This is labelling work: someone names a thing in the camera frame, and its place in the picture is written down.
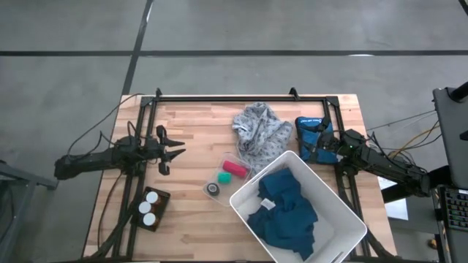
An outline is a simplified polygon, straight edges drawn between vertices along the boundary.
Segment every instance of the green spool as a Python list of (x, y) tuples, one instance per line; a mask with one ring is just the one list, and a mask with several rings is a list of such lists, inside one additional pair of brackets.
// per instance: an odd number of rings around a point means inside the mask
[(231, 174), (230, 174), (230, 172), (220, 172), (220, 173), (218, 173), (218, 183), (221, 183), (221, 184), (231, 183)]

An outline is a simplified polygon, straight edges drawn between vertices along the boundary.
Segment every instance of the gray patterned cloth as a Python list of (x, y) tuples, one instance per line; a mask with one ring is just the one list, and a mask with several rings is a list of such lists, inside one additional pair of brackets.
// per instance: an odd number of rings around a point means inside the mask
[(280, 121), (266, 103), (255, 102), (234, 117), (233, 130), (239, 137), (239, 156), (255, 175), (286, 151), (293, 125)]

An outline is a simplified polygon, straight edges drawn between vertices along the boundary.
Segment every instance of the white bottle cap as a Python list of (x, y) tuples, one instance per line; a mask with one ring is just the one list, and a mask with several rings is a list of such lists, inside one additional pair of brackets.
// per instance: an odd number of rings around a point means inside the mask
[(140, 213), (147, 213), (151, 210), (151, 204), (148, 203), (148, 202), (142, 202), (139, 206), (138, 206), (138, 211), (140, 211)]
[(152, 225), (154, 225), (155, 222), (156, 222), (156, 216), (153, 213), (147, 213), (143, 217), (143, 223), (146, 226), (152, 226)]
[(154, 204), (155, 202), (158, 201), (158, 193), (155, 191), (151, 191), (148, 194), (146, 194), (146, 201), (148, 201), (150, 204)]

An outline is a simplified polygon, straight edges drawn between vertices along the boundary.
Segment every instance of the butcher block tabletop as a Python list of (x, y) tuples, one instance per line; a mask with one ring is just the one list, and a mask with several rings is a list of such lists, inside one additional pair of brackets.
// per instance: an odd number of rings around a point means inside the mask
[[(355, 94), (336, 94), (345, 129), (366, 133), (358, 98)], [(123, 103), (117, 114), (112, 141), (127, 136), (127, 121), (136, 124), (141, 96)], [(170, 165), (170, 175), (158, 172), (158, 165), (150, 161), (146, 170), (145, 186), (171, 194), (169, 204), (156, 232), (138, 229), (133, 260), (143, 261), (270, 261), (272, 260), (253, 234), (231, 207), (224, 207), (202, 192), (207, 179), (219, 166), (222, 154), (237, 154), (237, 135), (231, 124), (251, 102), (158, 102), (154, 127), (163, 125), (172, 140), (185, 142), (186, 151)], [(298, 116), (323, 117), (320, 102), (268, 102), (282, 121), (294, 123)], [(146, 132), (148, 113), (142, 131)], [(336, 125), (335, 112), (331, 118)], [(296, 130), (292, 132), (288, 148), (298, 152)], [(330, 165), (311, 164), (311, 168), (335, 192), (336, 180)], [(119, 170), (104, 171), (91, 226), (85, 244), (84, 256), (97, 250), (97, 230), (102, 209)], [(380, 193), (377, 176), (360, 172), (355, 177), (364, 221), (376, 238), (392, 254), (396, 254), (393, 236)], [(124, 192), (125, 176), (122, 176), (112, 196), (101, 226), (101, 243), (113, 230)], [(129, 226), (124, 230), (121, 254), (127, 248)]]

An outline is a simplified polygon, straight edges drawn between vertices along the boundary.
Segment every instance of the gray floor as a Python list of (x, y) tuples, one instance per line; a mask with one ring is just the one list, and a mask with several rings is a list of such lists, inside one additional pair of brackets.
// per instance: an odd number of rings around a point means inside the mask
[[(132, 50), (145, 2), (3, 0), (0, 50)], [(155, 0), (142, 49), (455, 50), (468, 47), (467, 25), (455, 0)], [(53, 162), (116, 105), (129, 62), (0, 56), (0, 159), (52, 177)], [(165, 94), (284, 94), (296, 87), (302, 94), (358, 94), (370, 128), (434, 109), (431, 91), (467, 81), (467, 64), (468, 56), (140, 58), (130, 93), (160, 87)], [(100, 126), (106, 135), (113, 120)], [(382, 145), (398, 147), (435, 120), (375, 132)], [(94, 146), (98, 134), (73, 152)], [(426, 169), (446, 164), (441, 140), (412, 154)], [(98, 183), (97, 172), (60, 182), (56, 191), (38, 190), (13, 261), (77, 259)], [(433, 226), (418, 218), (431, 212), (430, 201), (408, 203), (417, 220), (391, 222), (399, 254), (435, 259), (424, 244), (430, 236), (420, 233)]]

